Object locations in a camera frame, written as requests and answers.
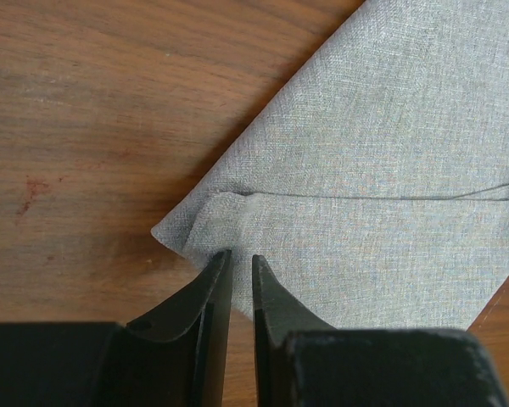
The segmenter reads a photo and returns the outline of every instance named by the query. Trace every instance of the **red stain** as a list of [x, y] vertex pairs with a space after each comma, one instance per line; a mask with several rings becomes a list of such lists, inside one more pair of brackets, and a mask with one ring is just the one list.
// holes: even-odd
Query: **red stain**
[[105, 165], [105, 161], [102, 160], [97, 163], [88, 163], [83, 159], [77, 159], [74, 165], [79, 170], [101, 170]]
[[53, 260], [54, 260], [54, 256], [48, 256], [47, 261], [43, 265], [50, 265]]
[[120, 159], [127, 159], [131, 155], [132, 155], [132, 151], [129, 148], [127, 148], [123, 152], [119, 153], [119, 158]]
[[20, 206], [17, 211], [17, 221], [15, 223], [19, 223], [20, 218], [31, 208], [34, 203], [34, 199], [38, 195], [43, 195], [51, 192], [51, 186], [47, 184], [44, 180], [37, 178], [30, 178], [26, 176], [26, 192], [25, 192], [25, 201]]

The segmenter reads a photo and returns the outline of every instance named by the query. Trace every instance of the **gray fabric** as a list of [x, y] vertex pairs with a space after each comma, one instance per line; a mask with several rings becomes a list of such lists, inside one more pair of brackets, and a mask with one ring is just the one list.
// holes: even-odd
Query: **gray fabric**
[[465, 328], [509, 274], [509, 1], [367, 1], [154, 229], [335, 326]]

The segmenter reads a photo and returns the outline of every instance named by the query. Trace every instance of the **folded fabric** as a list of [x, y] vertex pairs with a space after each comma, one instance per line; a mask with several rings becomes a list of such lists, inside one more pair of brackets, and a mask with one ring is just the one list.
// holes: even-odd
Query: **folded fabric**
[[509, 1], [368, 0], [152, 230], [339, 327], [468, 327], [509, 275]]

